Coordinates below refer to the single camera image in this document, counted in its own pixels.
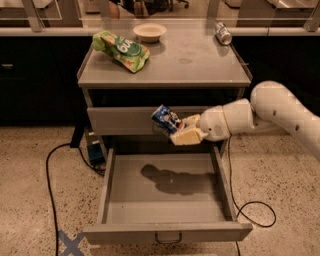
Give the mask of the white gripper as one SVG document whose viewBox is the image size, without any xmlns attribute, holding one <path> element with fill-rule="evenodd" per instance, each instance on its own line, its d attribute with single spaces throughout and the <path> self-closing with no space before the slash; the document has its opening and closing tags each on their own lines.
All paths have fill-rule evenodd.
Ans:
<svg viewBox="0 0 320 256">
<path fill-rule="evenodd" d="M 209 108 L 201 115 L 191 115 L 183 118 L 182 121 L 186 126 L 195 127 L 187 127 L 180 132 L 171 134 L 170 139 L 176 146 L 200 144 L 204 138 L 216 142 L 230 137 L 222 106 Z"/>
</svg>

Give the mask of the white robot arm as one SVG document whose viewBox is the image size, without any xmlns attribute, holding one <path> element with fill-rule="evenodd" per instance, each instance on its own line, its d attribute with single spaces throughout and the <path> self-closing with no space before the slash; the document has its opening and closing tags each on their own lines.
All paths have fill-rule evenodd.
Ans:
<svg viewBox="0 0 320 256">
<path fill-rule="evenodd" d="M 181 130 L 170 136 L 174 145 L 222 141 L 235 134 L 281 127 L 320 160 L 320 117 L 309 111 L 287 87 L 275 81 L 257 84 L 249 100 L 214 106 L 182 122 Z"/>
</svg>

